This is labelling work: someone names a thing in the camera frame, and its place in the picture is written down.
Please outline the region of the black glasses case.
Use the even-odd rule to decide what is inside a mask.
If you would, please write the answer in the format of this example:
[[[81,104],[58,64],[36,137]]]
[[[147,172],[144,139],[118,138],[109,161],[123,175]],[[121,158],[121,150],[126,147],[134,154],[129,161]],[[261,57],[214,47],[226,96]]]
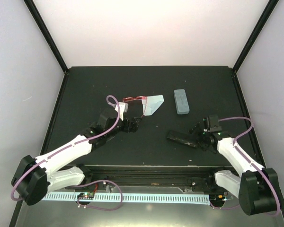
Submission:
[[[170,130],[167,133],[166,139],[181,145],[185,145],[191,148],[198,148],[198,143],[195,136],[191,134],[185,134],[177,131]]]

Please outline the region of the green lined glasses case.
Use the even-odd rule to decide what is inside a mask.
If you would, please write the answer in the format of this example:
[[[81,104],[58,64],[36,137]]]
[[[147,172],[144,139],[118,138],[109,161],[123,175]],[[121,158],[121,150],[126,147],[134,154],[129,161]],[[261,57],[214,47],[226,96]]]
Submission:
[[[183,115],[183,114],[188,114],[190,112],[186,92],[184,89],[174,90],[174,99],[175,99],[177,114]]]

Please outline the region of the light blue cloth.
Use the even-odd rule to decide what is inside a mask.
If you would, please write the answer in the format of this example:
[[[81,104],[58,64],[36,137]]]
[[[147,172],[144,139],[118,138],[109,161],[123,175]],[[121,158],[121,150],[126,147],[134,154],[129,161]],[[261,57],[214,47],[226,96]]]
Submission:
[[[142,108],[144,116],[153,115],[164,103],[164,96],[146,96],[142,99]]]

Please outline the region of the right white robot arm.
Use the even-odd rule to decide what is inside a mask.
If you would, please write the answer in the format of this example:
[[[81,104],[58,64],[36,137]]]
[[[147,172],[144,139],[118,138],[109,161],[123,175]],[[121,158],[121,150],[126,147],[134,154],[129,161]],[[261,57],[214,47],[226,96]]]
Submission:
[[[220,187],[226,189],[239,200],[247,215],[268,213],[278,216],[281,202],[277,172],[259,164],[238,144],[238,139],[249,133],[253,125],[233,138],[222,129],[220,122],[218,116],[210,115],[203,119],[203,127],[198,123],[189,131],[195,147],[213,147],[237,172],[235,175],[229,170],[215,172],[206,178],[207,188],[212,191]]]

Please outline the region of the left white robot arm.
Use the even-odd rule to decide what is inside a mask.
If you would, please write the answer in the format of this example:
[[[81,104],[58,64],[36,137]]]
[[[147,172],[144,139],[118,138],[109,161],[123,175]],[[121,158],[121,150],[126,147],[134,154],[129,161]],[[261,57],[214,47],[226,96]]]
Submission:
[[[11,180],[12,192],[17,192],[19,200],[31,206],[52,191],[69,186],[89,188],[92,177],[83,164],[66,170],[62,168],[105,145],[120,132],[136,132],[141,120],[141,117],[127,118],[124,110],[106,109],[98,121],[65,145],[41,156],[23,157]]]

